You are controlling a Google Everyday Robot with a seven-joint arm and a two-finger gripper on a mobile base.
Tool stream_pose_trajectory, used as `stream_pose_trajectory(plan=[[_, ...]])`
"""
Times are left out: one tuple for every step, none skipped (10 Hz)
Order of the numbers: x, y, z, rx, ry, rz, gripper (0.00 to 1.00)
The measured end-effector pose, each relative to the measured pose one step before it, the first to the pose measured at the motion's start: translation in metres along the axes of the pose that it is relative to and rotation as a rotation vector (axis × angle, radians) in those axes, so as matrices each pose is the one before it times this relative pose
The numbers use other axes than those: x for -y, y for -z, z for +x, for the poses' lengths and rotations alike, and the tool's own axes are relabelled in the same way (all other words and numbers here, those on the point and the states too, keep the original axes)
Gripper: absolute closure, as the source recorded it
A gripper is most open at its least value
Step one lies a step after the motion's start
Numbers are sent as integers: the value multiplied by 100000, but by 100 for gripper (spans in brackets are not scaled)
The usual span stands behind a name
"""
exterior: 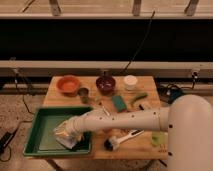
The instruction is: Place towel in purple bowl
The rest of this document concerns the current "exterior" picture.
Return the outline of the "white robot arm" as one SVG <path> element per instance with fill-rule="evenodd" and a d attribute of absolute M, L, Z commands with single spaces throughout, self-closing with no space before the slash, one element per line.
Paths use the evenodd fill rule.
<path fill-rule="evenodd" d="M 167 171 L 213 171 L 213 106 L 184 95 L 169 107 L 106 116 L 101 109 L 68 120 L 71 137 L 104 129 L 168 132 Z"/>

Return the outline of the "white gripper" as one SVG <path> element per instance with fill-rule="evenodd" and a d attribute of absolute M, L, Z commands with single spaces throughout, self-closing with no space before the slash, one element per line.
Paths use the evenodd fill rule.
<path fill-rule="evenodd" d="M 77 137 L 85 132 L 84 118 L 74 116 L 67 120 L 66 131 L 69 136 Z"/>

